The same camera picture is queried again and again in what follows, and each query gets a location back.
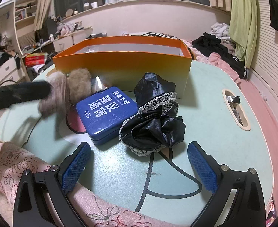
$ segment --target metal screw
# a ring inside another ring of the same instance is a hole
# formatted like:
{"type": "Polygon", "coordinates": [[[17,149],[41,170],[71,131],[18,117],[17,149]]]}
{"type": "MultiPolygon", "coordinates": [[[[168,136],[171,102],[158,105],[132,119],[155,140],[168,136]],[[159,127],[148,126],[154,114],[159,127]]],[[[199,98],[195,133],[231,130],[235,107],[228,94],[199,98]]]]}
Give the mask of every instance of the metal screw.
{"type": "Polygon", "coordinates": [[[228,171],[228,170],[229,170],[229,167],[228,167],[227,165],[222,165],[222,166],[221,166],[221,169],[222,169],[223,171],[228,171]]]}
{"type": "Polygon", "coordinates": [[[23,171],[23,175],[27,175],[27,174],[29,174],[29,172],[30,172],[30,170],[26,169],[26,170],[23,171]]]}
{"type": "Polygon", "coordinates": [[[51,171],[54,172],[54,171],[57,171],[58,170],[58,166],[54,165],[54,166],[51,166],[51,171]]]}
{"type": "Polygon", "coordinates": [[[251,173],[251,174],[256,174],[256,172],[257,172],[257,171],[256,171],[254,168],[250,168],[250,173],[251,173]]]}

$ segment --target crumpled foil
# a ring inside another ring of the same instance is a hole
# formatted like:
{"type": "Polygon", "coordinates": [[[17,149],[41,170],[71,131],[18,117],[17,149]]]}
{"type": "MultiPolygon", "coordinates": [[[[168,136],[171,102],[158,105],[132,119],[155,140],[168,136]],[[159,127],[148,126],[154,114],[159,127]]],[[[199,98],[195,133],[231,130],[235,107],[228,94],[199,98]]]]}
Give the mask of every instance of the crumpled foil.
{"type": "Polygon", "coordinates": [[[240,118],[240,115],[238,111],[236,110],[236,106],[240,104],[240,97],[239,96],[226,96],[226,99],[230,105],[230,108],[232,109],[236,119],[239,121],[239,123],[243,126],[242,119],[240,118]]]}

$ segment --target black satin fabric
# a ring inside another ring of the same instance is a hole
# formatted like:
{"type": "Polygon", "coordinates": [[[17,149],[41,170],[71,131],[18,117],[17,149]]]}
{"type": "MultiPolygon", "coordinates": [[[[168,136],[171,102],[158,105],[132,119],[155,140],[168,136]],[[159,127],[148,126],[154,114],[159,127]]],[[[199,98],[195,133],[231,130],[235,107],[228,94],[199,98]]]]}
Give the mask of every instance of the black satin fabric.
{"type": "Polygon", "coordinates": [[[172,147],[184,139],[185,124],[176,116],[178,104],[162,114],[162,106],[140,113],[127,122],[122,130],[122,141],[137,149],[151,151],[162,145],[172,147]]]}
{"type": "MultiPolygon", "coordinates": [[[[175,92],[175,84],[149,72],[139,81],[134,92],[138,107],[141,107],[162,94],[175,92]]],[[[165,110],[160,105],[130,119],[121,128],[122,142],[145,151],[153,151],[162,145],[170,148],[182,142],[185,124],[182,117],[177,117],[178,103],[170,101],[165,110]]]]}
{"type": "Polygon", "coordinates": [[[175,91],[175,83],[168,82],[152,72],[147,72],[134,89],[138,107],[143,106],[157,96],[175,91]]]}

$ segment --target pink floral fabric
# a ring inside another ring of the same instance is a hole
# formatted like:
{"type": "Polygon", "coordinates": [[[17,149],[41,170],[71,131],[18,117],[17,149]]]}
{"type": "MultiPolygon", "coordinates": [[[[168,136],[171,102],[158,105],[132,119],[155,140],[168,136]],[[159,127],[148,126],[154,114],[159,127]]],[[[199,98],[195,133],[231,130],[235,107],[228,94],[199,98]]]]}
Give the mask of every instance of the pink floral fabric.
{"type": "MultiPolygon", "coordinates": [[[[14,206],[18,184],[23,171],[30,169],[35,173],[47,171],[49,168],[49,164],[11,142],[5,142],[0,145],[0,191],[6,195],[12,207],[14,206]]],[[[110,204],[81,184],[76,184],[74,190],[68,194],[68,198],[88,226],[177,227],[177,225],[110,204]]],[[[50,212],[55,223],[58,226],[63,226],[55,210],[51,208],[50,212]]]]}

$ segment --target cup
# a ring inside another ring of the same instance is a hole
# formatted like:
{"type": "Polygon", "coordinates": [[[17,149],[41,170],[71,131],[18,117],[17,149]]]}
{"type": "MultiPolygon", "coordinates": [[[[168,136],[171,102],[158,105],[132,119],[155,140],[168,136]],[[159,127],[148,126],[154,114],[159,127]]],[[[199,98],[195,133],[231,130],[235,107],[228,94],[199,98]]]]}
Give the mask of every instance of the cup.
{"type": "Polygon", "coordinates": [[[92,5],[92,7],[93,7],[93,8],[96,8],[96,7],[98,7],[98,4],[97,4],[97,2],[93,2],[93,3],[91,3],[91,5],[92,5]]]}
{"type": "Polygon", "coordinates": [[[90,4],[87,2],[87,3],[84,4],[84,7],[85,7],[86,10],[88,10],[88,9],[90,9],[90,4]]]}

